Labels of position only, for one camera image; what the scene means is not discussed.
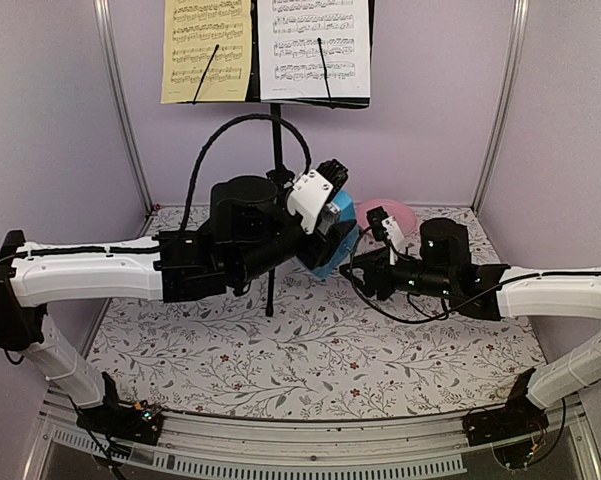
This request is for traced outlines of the blue metronome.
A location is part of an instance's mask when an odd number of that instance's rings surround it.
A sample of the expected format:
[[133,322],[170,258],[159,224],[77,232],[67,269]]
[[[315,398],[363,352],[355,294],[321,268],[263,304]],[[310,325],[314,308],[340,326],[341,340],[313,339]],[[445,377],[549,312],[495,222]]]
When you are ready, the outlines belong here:
[[344,190],[338,192],[333,200],[340,208],[339,221],[330,229],[329,242],[335,247],[326,263],[311,270],[311,273],[325,279],[334,272],[351,254],[358,237],[358,223],[353,199]]

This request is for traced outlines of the black music stand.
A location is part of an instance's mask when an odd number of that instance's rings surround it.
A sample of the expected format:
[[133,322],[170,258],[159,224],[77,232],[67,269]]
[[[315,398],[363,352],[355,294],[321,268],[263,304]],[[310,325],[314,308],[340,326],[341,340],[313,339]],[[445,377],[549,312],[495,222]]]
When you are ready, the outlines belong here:
[[[371,58],[371,49],[373,46],[373,28],[374,28],[374,14],[375,14],[375,1],[369,0],[364,1],[366,12],[367,12],[367,23],[369,27],[369,55]],[[331,96],[331,93],[327,93],[325,97],[289,97],[282,99],[263,99],[261,94],[261,74],[260,72],[260,53],[258,50],[259,47],[259,30],[257,24],[259,8],[258,1],[249,1],[250,6],[250,16],[251,16],[251,33],[252,33],[252,46],[251,46],[251,67],[249,73],[249,83],[247,87],[247,92],[244,100],[239,100],[239,103],[266,103],[270,105],[269,115],[275,119],[282,119],[282,105],[309,105],[316,107],[328,107],[330,109],[363,109],[369,107],[371,95],[369,94],[367,97],[343,97],[343,96]],[[204,86],[203,81],[211,80],[211,74],[208,73],[210,68],[210,60],[207,62],[203,73],[201,74],[201,80],[199,80],[195,94],[188,98],[188,101],[177,102],[178,104],[191,104],[195,105],[200,103],[201,100],[198,100],[198,95],[201,91],[202,86]],[[282,180],[283,173],[291,173],[290,170],[286,168],[283,161],[283,147],[282,147],[282,127],[283,125],[280,123],[282,120],[273,120],[269,119],[272,123],[272,140],[273,140],[273,159],[274,159],[274,169],[267,172],[268,174],[273,174],[274,183],[277,186],[281,186],[280,181]],[[193,205],[193,195],[195,191],[195,185],[198,179],[198,174],[200,168],[196,167],[197,163],[194,162],[194,169],[192,171],[187,196],[185,199],[185,213],[181,221],[185,221],[185,223],[189,220],[189,214],[191,212],[191,208]],[[272,317],[274,314],[274,282],[275,282],[275,267],[268,272],[268,284],[267,284],[267,300],[265,307],[265,316]]]

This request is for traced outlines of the white sheet music page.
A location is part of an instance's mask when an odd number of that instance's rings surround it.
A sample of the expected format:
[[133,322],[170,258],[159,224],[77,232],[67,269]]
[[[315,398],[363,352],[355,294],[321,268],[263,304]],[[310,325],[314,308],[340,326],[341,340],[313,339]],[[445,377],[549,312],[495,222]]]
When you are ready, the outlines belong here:
[[258,1],[261,94],[371,95],[364,1]]

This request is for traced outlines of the yellow sheet music page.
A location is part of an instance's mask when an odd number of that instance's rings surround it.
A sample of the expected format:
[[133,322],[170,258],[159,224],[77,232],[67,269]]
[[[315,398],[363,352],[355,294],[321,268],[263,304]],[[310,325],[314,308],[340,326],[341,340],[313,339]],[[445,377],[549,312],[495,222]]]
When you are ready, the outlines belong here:
[[251,3],[165,3],[161,102],[244,102],[251,76]]

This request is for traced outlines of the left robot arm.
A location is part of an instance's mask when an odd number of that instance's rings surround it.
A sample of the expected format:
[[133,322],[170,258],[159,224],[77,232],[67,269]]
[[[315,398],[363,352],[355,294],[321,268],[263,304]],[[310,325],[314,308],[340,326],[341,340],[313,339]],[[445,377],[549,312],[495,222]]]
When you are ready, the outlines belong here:
[[106,433],[121,433],[129,415],[114,381],[59,332],[50,303],[241,296],[254,279],[293,258],[326,277],[343,261],[355,225],[343,180],[313,170],[288,188],[253,175],[215,185],[209,218],[195,230],[75,246],[28,242],[11,231],[0,251],[0,348],[33,362]]

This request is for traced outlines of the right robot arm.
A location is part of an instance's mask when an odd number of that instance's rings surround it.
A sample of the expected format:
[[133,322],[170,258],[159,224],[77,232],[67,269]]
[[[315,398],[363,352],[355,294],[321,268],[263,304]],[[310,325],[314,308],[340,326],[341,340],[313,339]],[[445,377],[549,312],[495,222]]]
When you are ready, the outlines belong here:
[[[401,231],[376,209],[368,215],[368,232],[382,248],[353,253],[340,272],[367,304],[401,291],[442,300],[439,319],[451,313],[486,321],[520,316],[578,317],[601,321],[601,267],[583,270],[538,270],[507,264],[475,264],[467,228],[449,218],[420,226],[420,254],[399,251]],[[536,414],[601,380],[601,329],[569,353],[520,374],[497,427],[517,436]]]

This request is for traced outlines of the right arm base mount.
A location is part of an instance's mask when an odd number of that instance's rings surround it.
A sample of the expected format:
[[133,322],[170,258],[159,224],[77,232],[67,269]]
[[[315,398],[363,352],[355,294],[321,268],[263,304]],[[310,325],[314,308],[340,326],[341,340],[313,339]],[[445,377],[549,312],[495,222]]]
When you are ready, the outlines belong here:
[[462,429],[470,446],[541,432],[549,426],[545,407],[538,408],[527,398],[534,372],[532,368],[518,376],[503,406],[474,409],[462,418]]

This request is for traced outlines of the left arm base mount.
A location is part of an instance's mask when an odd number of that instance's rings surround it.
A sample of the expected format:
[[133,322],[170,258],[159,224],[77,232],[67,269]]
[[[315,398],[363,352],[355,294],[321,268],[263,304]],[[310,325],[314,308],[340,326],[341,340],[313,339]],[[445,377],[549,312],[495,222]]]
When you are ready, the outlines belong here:
[[77,426],[103,434],[107,439],[156,446],[164,423],[162,407],[147,400],[122,401],[115,381],[107,373],[102,373],[102,377],[103,403],[92,408],[78,408]]

